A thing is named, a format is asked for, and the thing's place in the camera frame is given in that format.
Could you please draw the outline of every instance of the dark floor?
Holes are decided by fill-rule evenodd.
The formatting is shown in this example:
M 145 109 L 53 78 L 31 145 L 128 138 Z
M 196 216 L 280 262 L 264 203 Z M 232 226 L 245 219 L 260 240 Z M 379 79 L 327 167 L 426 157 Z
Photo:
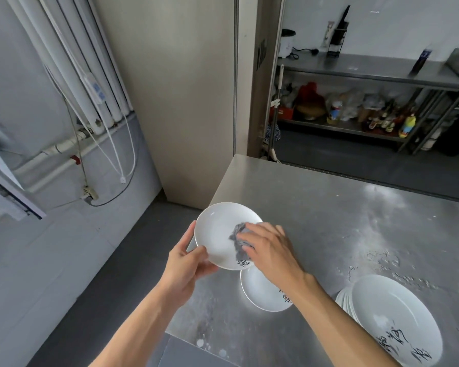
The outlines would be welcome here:
M 459 155 L 396 153 L 391 141 L 279 123 L 280 161 L 459 200 Z
M 158 282 L 170 249 L 200 210 L 158 197 L 124 238 L 28 367 L 88 366 Z M 149 367 L 231 367 L 165 334 Z

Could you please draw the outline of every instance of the rice cooker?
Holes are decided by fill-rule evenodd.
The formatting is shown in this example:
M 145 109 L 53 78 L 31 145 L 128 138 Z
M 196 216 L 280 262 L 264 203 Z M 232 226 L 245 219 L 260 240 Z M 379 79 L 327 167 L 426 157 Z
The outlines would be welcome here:
M 292 53 L 294 36 L 296 32 L 291 29 L 283 29 L 280 36 L 279 58 L 287 58 Z

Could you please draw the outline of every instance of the yellow bottle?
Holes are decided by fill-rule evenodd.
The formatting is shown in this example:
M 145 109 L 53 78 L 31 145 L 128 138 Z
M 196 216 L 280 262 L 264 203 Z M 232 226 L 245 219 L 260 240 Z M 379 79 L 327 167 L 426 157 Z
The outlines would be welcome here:
M 414 114 L 412 114 L 410 117 L 408 117 L 405 120 L 405 123 L 403 124 L 403 126 L 399 130 L 399 132 L 398 132 L 399 137 L 400 138 L 407 137 L 408 134 L 410 133 L 410 131 L 415 127 L 415 123 L 416 123 L 416 117 L 415 117 Z

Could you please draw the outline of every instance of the finger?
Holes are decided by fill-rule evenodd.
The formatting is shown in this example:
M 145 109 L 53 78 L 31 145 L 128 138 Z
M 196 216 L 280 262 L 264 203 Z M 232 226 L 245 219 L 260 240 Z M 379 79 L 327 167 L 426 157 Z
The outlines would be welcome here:
M 286 233 L 284 232 L 284 228 L 282 228 L 280 225 L 276 225 L 275 229 L 277 229 L 279 233 L 282 234 L 284 237 L 286 236 Z
M 252 261 L 255 261 L 255 258 L 257 256 L 257 251 L 253 247 L 250 246 L 242 246 L 241 249 L 247 253 L 247 255 L 250 257 Z
M 218 270 L 218 267 L 216 265 L 208 261 L 204 261 L 197 266 L 195 278 L 196 280 L 198 280 L 199 278 L 213 274 L 217 270 Z
M 181 250 L 183 253 L 187 252 L 187 247 L 194 236 L 194 228 L 196 227 L 196 221 L 190 223 L 189 228 L 185 231 L 180 241 L 175 245 L 175 248 Z
M 262 237 L 261 235 L 255 232 L 239 233 L 236 236 L 238 237 L 238 239 L 250 243 L 253 247 L 255 247 L 256 251 L 262 249 L 263 245 L 269 242 L 268 238 Z
M 260 235 L 262 237 L 265 237 L 265 238 L 268 238 L 268 239 L 272 239 L 272 238 L 275 237 L 275 233 L 270 232 L 267 228 L 263 227 L 260 224 L 252 224 L 252 223 L 248 222 L 245 226 L 246 226 L 246 228 L 248 228 L 252 232 L 255 232 L 256 234 L 258 234 L 258 235 Z
M 196 263 L 201 263 L 208 259 L 208 250 L 205 246 L 198 246 L 187 254 L 190 260 L 194 260 Z
M 270 224 L 269 222 L 259 222 L 257 224 L 258 226 L 261 226 L 261 227 L 264 227 L 265 229 L 267 229 L 270 233 L 275 233 L 275 234 L 279 234 L 278 230 L 275 229 L 275 227 Z

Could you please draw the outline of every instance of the cleaning rag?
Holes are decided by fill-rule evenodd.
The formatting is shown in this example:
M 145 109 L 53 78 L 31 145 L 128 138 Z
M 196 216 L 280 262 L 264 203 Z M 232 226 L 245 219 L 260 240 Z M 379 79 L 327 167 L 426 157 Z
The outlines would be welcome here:
M 250 232 L 250 230 L 245 227 L 245 224 L 246 224 L 245 222 L 237 224 L 236 227 L 234 227 L 233 233 L 231 234 L 231 236 L 229 236 L 229 239 L 234 242 L 234 248 L 236 250 L 236 260 L 237 261 L 243 261 L 243 260 L 251 261 L 248 254 L 245 253 L 245 251 L 241 247 L 243 246 L 253 247 L 253 246 L 247 241 L 244 241 L 236 237 L 238 233 Z

